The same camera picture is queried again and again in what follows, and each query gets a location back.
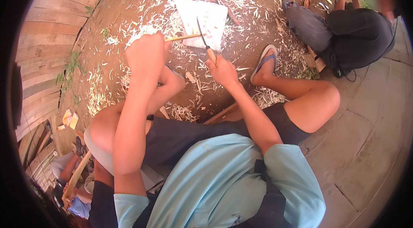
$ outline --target wooden stool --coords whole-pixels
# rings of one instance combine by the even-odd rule
[[[321,58],[314,60],[317,57],[317,54],[308,45],[307,45],[307,48],[308,48],[309,54],[303,54],[303,57],[304,57],[304,60],[307,66],[311,68],[316,68],[317,71],[320,73],[326,66],[324,60]]]

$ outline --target knife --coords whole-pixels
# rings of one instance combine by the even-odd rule
[[[202,38],[202,40],[204,41],[204,44],[205,44],[206,54],[208,55],[209,59],[216,65],[216,56],[215,56],[214,50],[212,50],[207,45],[207,42],[205,42],[204,35],[202,34],[202,31],[201,31],[201,26],[199,25],[198,17],[197,17],[197,23],[198,23],[199,33],[201,34],[201,38]]]

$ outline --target wooden plank wall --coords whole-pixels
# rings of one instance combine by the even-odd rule
[[[56,77],[70,61],[80,29],[100,0],[34,0],[20,31],[16,62],[21,66],[23,111],[17,140],[57,114]]]

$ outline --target blue flip-flop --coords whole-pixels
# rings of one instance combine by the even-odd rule
[[[165,64],[165,66],[167,66],[173,73],[175,73],[176,75],[178,75],[181,79],[185,81],[185,78],[178,72],[174,71],[168,64]]]
[[[267,52],[268,52],[270,49],[274,50],[274,53],[271,54],[270,56],[264,58],[265,55],[267,54]],[[264,50],[263,50],[263,52],[262,52],[262,54],[261,54],[261,58],[260,58],[260,60],[259,60],[259,62],[258,62],[258,66],[257,66],[257,68],[255,69],[255,71],[254,71],[254,72],[252,73],[252,75],[251,75],[251,79],[250,79],[251,84],[253,84],[253,85],[255,86],[255,84],[252,82],[252,79],[254,78],[255,74],[257,74],[258,71],[261,69],[262,65],[263,65],[264,63],[266,63],[267,61],[269,61],[270,59],[274,60],[274,70],[275,70],[275,69],[276,69],[276,66],[277,66],[277,48],[276,48],[273,44],[269,44],[269,45],[267,45],[267,46],[264,48]]]

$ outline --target backpack strap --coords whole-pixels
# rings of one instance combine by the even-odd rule
[[[261,178],[267,183],[267,192],[255,216],[231,228],[293,228],[284,219],[286,199],[281,191],[271,182],[263,160],[257,159],[255,173],[261,173]]]

